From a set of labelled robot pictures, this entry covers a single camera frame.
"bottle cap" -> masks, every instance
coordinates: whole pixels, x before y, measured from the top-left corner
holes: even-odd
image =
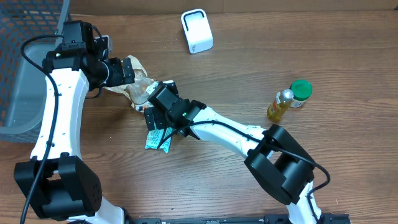
[[[293,91],[290,90],[290,89],[286,89],[286,90],[284,90],[284,91],[282,92],[282,99],[283,99],[284,101],[290,101],[290,100],[292,100],[293,96],[294,96]]]
[[[290,86],[290,89],[294,93],[293,99],[298,101],[304,101],[308,99],[312,94],[312,85],[306,80],[296,80]]]

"green lid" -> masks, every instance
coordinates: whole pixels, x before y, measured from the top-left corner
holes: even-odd
[[[312,86],[311,83],[306,80],[296,80],[290,86],[290,89],[293,91],[294,97],[293,99],[304,101],[308,99],[312,94]]]

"wooden surface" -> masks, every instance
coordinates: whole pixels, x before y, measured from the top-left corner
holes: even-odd
[[[393,10],[398,0],[71,0],[72,14],[118,16],[207,13]]]
[[[318,206],[349,213],[354,224],[397,222],[397,12],[209,15],[214,47],[196,55],[188,53],[179,15],[79,19],[111,36],[113,56],[136,56],[150,77],[175,80],[182,97],[243,124],[268,128],[275,94],[309,80],[313,95],[280,124],[331,174],[315,194]],[[175,137],[166,155],[145,150],[146,135],[144,118],[124,96],[105,91],[85,102],[84,161],[104,196],[134,217],[287,213],[227,149]],[[0,223],[19,222],[25,198],[12,173],[33,146],[1,143]],[[316,184],[325,178],[319,170],[315,177]],[[29,211],[28,223],[54,223]]]

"plastic basket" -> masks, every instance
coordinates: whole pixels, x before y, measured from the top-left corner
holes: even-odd
[[[69,0],[0,0],[0,140],[36,142],[44,113],[45,75],[21,57],[34,36],[61,34]],[[26,54],[41,65],[61,39],[31,43]]]

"wooden table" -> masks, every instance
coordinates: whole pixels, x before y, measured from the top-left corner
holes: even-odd
[[[398,13],[214,14],[214,47],[188,53],[179,15],[75,17],[109,34],[114,57],[136,56],[148,74],[174,80],[180,96],[243,124],[268,128],[266,108],[299,78],[314,92],[280,124],[331,174],[316,193],[324,212],[352,223],[396,223],[398,215]],[[287,213],[243,158],[210,142],[175,137],[171,151],[145,150],[142,114],[122,95],[87,100],[81,152],[104,196],[134,217],[253,217]],[[18,223],[25,197],[16,162],[33,144],[2,142],[0,223]],[[315,171],[315,183],[324,175]],[[38,221],[29,210],[27,223]]]

